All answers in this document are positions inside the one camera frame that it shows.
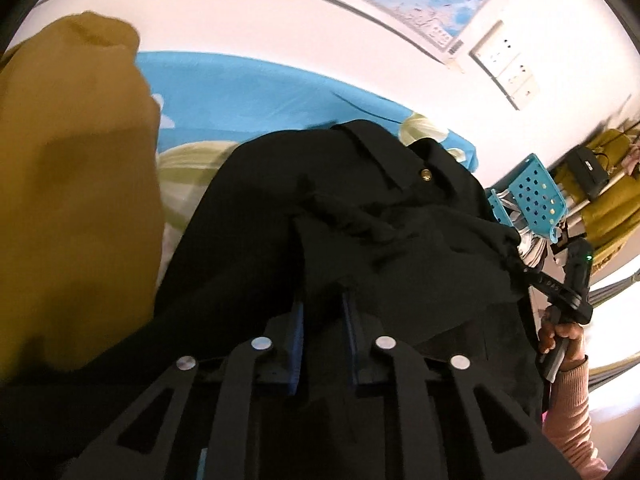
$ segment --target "black garment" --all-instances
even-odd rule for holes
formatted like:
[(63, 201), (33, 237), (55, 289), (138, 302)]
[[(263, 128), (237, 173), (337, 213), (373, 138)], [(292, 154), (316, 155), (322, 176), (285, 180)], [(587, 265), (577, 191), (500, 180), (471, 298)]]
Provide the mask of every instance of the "black garment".
[[(155, 319), (49, 381), (89, 386), (6, 388), (0, 416), (19, 447), (72, 455), (172, 361), (228, 355), (301, 291), (305, 329), (321, 338), (336, 316), (325, 300), (340, 281), (389, 335), (428, 356), (466, 354), (538, 422), (537, 338), (526, 284), (511, 265), (518, 243), (495, 222), (475, 178), (431, 139), (408, 149), (368, 121), (260, 137), (239, 146), (207, 189), (158, 291)], [(313, 352), (306, 364), (313, 383)], [(331, 411), (332, 395), (313, 390), (308, 408)], [(357, 416), (332, 420), (357, 433)]]

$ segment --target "yellow clothing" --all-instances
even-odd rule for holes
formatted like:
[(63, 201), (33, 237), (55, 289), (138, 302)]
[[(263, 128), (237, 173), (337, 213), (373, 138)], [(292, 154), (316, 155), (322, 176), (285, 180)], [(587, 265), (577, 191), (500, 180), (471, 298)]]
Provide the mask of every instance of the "yellow clothing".
[[(605, 170), (613, 174), (629, 150), (629, 138), (618, 130), (599, 134), (587, 147), (597, 156)], [(586, 200), (578, 183), (565, 164), (558, 168), (555, 181), (562, 184), (576, 203)], [(593, 270), (600, 270), (625, 245), (640, 225), (640, 180), (637, 174), (625, 175), (611, 189), (580, 211), (587, 240), (595, 248)]]
[(137, 32), (86, 12), (0, 60), (0, 380), (81, 367), (153, 313), (160, 111)]

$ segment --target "yellow garment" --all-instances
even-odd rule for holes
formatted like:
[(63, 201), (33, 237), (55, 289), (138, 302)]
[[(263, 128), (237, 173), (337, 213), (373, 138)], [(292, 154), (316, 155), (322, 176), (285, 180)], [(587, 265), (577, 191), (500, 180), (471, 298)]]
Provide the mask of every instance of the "yellow garment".
[[(587, 147), (595, 153), (607, 155), (598, 156), (597, 159), (609, 174), (613, 174), (619, 169), (629, 145), (626, 135), (618, 130), (607, 130), (589, 142)], [(565, 164), (558, 168), (555, 181), (562, 184), (575, 203), (587, 199)], [(640, 225), (640, 180), (637, 175), (625, 175), (611, 189), (582, 209), (580, 214), (587, 240), (596, 250), (592, 269), (595, 273), (624, 247)]]
[(160, 111), (138, 45), (86, 12), (0, 60), (0, 380), (81, 367), (152, 317)]

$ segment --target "blue plastic basket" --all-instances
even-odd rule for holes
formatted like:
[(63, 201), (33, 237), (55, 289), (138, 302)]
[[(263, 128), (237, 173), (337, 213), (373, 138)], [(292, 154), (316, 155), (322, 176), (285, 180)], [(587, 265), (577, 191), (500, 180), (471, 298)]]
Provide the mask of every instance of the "blue plastic basket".
[(508, 188), (531, 231), (558, 242), (556, 226), (566, 214), (566, 202), (556, 183), (535, 154), (529, 155), (488, 195), (498, 222), (512, 225), (495, 189)]

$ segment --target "silver screw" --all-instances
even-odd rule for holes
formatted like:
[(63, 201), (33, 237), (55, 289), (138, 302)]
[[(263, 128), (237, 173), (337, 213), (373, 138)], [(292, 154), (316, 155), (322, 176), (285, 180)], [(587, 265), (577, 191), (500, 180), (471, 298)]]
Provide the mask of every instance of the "silver screw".
[(466, 370), (471, 366), (471, 361), (463, 355), (454, 355), (449, 362), (458, 370)]
[(190, 355), (185, 355), (175, 362), (175, 365), (183, 372), (191, 370), (196, 365), (196, 359)]
[(257, 337), (251, 341), (251, 346), (256, 350), (268, 350), (273, 342), (268, 337)]
[(391, 350), (396, 346), (396, 340), (388, 335), (381, 335), (378, 339), (376, 339), (376, 346), (378, 348), (382, 348), (383, 350)]

